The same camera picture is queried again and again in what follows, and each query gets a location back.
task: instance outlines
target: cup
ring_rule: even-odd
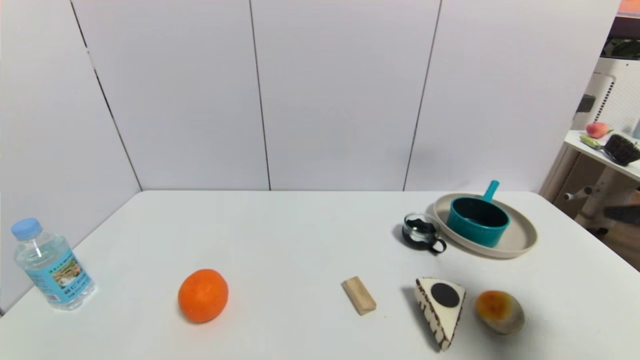
[[[429,250],[436,255],[447,250],[447,243],[440,238],[440,224],[429,214],[407,214],[404,217],[402,237],[407,246],[415,250]]]

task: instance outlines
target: cake slice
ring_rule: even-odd
[[[458,284],[431,277],[421,277],[415,283],[415,298],[440,349],[446,351],[453,341],[466,291]]]

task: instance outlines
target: wooden block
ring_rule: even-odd
[[[369,295],[367,288],[364,287],[362,281],[360,281],[357,276],[343,282],[342,286],[360,316],[376,309],[376,302],[371,295]]]

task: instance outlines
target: orange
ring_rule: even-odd
[[[227,282],[217,271],[198,270],[189,275],[178,291],[178,305],[192,322],[208,322],[220,315],[227,305]]]

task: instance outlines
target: peach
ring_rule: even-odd
[[[587,134],[594,139],[605,136],[608,131],[609,126],[603,122],[594,122],[593,124],[587,125]]]

